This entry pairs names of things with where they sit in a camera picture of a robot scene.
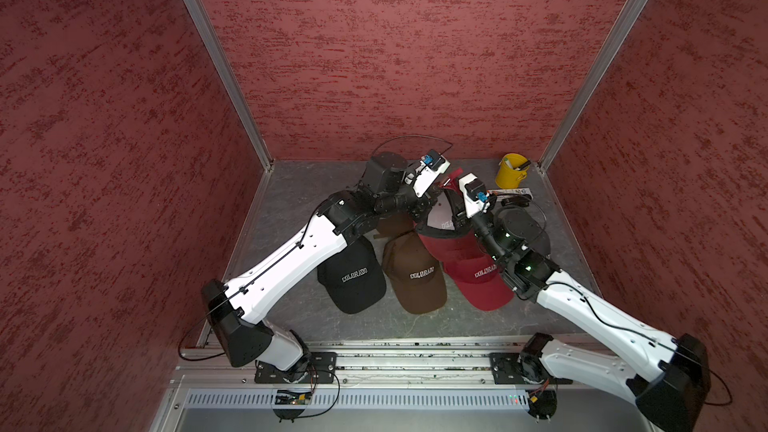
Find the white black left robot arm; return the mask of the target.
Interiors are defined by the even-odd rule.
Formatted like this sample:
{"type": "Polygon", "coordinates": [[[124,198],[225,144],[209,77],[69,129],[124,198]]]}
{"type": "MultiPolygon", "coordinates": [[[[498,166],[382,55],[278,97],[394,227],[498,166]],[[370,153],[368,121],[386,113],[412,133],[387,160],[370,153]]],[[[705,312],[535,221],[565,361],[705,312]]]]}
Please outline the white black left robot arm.
{"type": "Polygon", "coordinates": [[[306,224],[258,265],[201,291],[205,322],[233,367],[255,361],[281,371],[300,369],[308,350],[291,331],[267,320],[272,307],[322,262],[342,252],[378,222],[400,212],[419,217],[433,205],[437,179],[449,161],[431,150],[417,163],[384,152],[373,156],[352,188],[329,195],[306,224]]]}

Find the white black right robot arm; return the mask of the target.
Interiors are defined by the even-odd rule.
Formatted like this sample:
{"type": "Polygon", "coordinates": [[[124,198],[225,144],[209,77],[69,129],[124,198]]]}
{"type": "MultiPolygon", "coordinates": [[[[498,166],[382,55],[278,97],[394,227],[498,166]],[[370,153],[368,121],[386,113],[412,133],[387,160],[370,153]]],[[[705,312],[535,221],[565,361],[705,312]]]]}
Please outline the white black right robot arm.
{"type": "Polygon", "coordinates": [[[572,380],[634,404],[662,431],[693,430],[711,389],[706,346],[689,334],[674,337],[651,327],[586,289],[493,217],[492,197],[476,176],[462,177],[458,188],[466,219],[507,288],[610,351],[591,352],[537,333],[518,355],[523,378],[543,386],[572,380]]]}

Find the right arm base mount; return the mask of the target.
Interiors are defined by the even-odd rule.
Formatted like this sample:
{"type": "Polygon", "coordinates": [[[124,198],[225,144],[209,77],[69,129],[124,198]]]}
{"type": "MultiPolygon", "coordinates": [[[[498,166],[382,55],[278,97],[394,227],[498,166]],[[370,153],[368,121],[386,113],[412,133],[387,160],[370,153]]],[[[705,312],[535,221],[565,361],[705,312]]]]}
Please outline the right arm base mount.
{"type": "Polygon", "coordinates": [[[519,353],[491,353],[490,370],[495,385],[530,385],[540,387],[548,383],[571,385],[570,379],[556,378],[543,365],[528,355],[520,358],[519,353]]]}

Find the red baseball cap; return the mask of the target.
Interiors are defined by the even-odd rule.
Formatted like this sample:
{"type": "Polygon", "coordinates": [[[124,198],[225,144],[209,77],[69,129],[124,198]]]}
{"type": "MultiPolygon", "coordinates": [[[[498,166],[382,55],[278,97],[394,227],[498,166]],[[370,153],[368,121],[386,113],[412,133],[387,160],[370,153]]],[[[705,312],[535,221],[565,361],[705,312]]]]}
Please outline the red baseball cap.
{"type": "Polygon", "coordinates": [[[514,292],[505,284],[496,263],[488,255],[445,262],[444,271],[465,299],[480,311],[500,309],[514,299],[514,292]]]}
{"type": "Polygon", "coordinates": [[[438,202],[423,222],[417,222],[414,230],[427,250],[440,262],[453,262],[482,257],[484,252],[469,224],[466,228],[455,228],[449,203],[449,190],[460,191],[458,179],[463,175],[461,168],[451,172],[440,184],[438,202]]]}

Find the dark grey baseball cap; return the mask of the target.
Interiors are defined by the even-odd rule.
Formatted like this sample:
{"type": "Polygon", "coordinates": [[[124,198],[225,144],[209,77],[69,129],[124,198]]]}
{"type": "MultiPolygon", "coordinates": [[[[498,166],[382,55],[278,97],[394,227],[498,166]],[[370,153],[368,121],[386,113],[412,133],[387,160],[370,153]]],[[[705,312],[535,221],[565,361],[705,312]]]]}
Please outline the dark grey baseball cap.
{"type": "Polygon", "coordinates": [[[514,236],[525,240],[534,251],[549,256],[551,242],[545,226],[534,219],[525,209],[512,207],[501,210],[497,219],[514,236]]]}

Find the yellow plastic bucket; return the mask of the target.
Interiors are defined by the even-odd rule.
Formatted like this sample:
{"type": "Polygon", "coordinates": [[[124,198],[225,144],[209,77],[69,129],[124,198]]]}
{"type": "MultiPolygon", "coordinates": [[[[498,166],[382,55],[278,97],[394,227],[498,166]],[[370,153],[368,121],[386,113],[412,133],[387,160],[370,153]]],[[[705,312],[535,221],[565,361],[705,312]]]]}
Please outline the yellow plastic bucket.
{"type": "Polygon", "coordinates": [[[509,153],[503,156],[499,162],[499,170],[495,183],[500,189],[516,189],[528,176],[531,161],[517,153],[509,153]]]}

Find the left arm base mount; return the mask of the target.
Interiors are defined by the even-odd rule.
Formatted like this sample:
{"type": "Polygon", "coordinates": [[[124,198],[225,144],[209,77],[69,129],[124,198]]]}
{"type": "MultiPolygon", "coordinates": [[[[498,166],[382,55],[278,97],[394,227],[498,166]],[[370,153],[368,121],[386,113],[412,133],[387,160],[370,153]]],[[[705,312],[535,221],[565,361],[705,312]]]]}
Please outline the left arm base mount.
{"type": "Polygon", "coordinates": [[[332,384],[338,354],[310,351],[287,371],[281,371],[265,362],[256,362],[254,382],[270,385],[324,385],[332,384]]]}

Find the black baseball cap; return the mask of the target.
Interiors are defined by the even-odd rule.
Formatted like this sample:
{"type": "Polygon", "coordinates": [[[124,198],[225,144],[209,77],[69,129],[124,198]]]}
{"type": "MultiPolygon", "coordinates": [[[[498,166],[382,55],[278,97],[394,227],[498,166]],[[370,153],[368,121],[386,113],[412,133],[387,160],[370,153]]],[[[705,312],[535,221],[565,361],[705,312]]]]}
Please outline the black baseball cap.
{"type": "Polygon", "coordinates": [[[360,237],[317,268],[317,280],[334,305],[348,315],[358,314],[381,300],[387,282],[372,243],[360,237]]]}

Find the white toothpaste box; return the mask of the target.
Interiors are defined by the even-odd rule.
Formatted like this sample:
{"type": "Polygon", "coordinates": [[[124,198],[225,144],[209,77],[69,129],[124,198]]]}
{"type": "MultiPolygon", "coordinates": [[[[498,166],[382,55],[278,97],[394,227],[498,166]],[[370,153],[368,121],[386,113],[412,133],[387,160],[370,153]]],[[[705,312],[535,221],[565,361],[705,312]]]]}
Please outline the white toothpaste box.
{"type": "Polygon", "coordinates": [[[530,188],[492,189],[489,193],[498,197],[522,196],[527,200],[532,200],[534,197],[530,188]]]}

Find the aluminium corner post right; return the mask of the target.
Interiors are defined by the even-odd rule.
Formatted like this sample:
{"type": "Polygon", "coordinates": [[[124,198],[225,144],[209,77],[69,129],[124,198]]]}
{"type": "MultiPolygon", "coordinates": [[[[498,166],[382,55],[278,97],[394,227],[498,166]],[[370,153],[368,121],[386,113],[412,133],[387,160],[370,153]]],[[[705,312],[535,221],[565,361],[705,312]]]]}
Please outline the aluminium corner post right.
{"type": "Polygon", "coordinates": [[[649,0],[626,0],[606,35],[582,84],[545,148],[538,169],[546,175],[564,146],[593,94],[602,82],[649,0]]]}

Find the red baseball cap front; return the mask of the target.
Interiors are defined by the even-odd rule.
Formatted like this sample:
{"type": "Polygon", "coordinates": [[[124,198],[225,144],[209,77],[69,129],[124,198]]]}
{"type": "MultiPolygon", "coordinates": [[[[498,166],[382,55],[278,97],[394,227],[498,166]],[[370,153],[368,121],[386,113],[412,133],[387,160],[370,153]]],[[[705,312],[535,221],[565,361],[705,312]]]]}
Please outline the red baseball cap front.
{"type": "Polygon", "coordinates": [[[445,262],[444,271],[465,299],[480,311],[500,309],[514,299],[514,292],[505,284],[496,263],[488,255],[445,262]]]}

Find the aluminium corner post left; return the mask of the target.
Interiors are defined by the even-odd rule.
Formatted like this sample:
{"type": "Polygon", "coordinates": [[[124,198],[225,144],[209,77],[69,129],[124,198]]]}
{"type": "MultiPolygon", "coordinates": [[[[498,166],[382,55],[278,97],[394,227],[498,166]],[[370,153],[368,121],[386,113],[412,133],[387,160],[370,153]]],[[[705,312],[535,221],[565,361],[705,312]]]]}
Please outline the aluminium corner post left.
{"type": "Polygon", "coordinates": [[[256,152],[262,168],[271,173],[274,168],[274,159],[268,151],[268,147],[258,126],[253,118],[251,109],[247,103],[235,73],[228,60],[225,50],[217,36],[210,17],[205,10],[202,0],[182,0],[192,22],[201,38],[208,56],[224,86],[232,106],[245,130],[245,133],[256,152]]]}

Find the brown baseball cap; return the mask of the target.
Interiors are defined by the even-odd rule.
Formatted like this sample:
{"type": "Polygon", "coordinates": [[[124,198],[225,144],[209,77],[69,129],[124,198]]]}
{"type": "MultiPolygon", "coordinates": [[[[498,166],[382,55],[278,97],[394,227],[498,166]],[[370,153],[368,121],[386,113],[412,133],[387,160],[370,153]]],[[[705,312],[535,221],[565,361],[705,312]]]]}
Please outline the brown baseball cap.
{"type": "Polygon", "coordinates": [[[384,247],[382,269],[402,308],[414,315],[431,313],[447,301],[441,263],[412,231],[384,247]]]}
{"type": "Polygon", "coordinates": [[[375,238],[397,238],[407,234],[414,228],[411,217],[406,212],[393,214],[387,218],[382,218],[376,226],[375,238]]]}

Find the red baseball cap back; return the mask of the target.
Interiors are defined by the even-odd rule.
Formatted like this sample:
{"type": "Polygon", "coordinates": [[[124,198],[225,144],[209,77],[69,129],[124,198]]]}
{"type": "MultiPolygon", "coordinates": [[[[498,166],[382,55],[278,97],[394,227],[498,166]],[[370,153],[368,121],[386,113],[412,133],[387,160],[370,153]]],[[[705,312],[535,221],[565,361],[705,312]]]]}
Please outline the red baseball cap back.
{"type": "Polygon", "coordinates": [[[449,203],[449,190],[460,191],[458,179],[463,175],[461,168],[451,172],[440,184],[438,202],[423,222],[417,222],[414,230],[427,250],[440,262],[453,262],[482,257],[484,252],[469,224],[466,228],[455,228],[449,203]]]}

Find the small black device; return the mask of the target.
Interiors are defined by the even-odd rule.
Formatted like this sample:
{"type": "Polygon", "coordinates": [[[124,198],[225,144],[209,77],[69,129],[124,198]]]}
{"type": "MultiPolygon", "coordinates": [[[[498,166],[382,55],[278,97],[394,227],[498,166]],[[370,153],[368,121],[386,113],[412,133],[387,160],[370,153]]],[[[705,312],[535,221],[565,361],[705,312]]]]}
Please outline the small black device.
{"type": "Polygon", "coordinates": [[[519,207],[519,208],[527,208],[532,201],[532,197],[527,194],[512,194],[509,196],[505,196],[501,199],[501,206],[503,208],[507,207],[519,207]]]}

